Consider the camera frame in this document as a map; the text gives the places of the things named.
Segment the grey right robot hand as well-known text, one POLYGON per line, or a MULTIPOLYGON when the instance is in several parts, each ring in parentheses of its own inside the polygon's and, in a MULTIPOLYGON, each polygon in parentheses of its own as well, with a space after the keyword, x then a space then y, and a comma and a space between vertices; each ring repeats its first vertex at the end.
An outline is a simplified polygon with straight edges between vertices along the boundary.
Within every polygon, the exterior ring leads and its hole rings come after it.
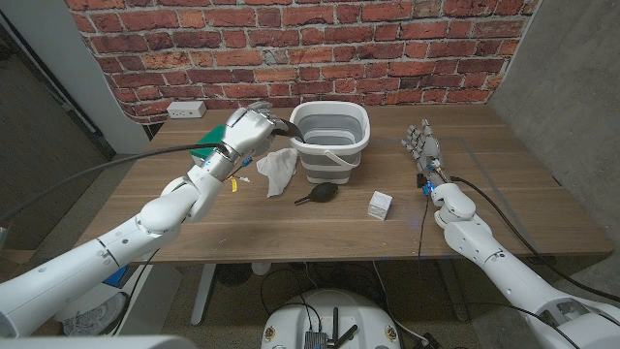
POLYGON ((401 144, 416 162, 419 173, 418 184, 421 184, 422 177, 431 188, 450 182, 450 175, 444 167, 439 141, 434 137, 426 118, 421 121, 420 127, 411 125, 408 128, 407 137, 401 141, 401 144))

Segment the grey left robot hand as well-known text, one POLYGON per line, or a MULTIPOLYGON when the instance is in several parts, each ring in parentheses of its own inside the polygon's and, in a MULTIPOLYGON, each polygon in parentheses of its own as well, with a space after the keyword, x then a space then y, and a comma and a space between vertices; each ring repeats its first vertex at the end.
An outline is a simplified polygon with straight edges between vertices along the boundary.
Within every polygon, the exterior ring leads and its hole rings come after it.
POLYGON ((276 135, 287 135, 290 126, 277 117, 267 101, 237 109, 227 120, 222 138, 231 158, 260 156, 268 151, 276 135))

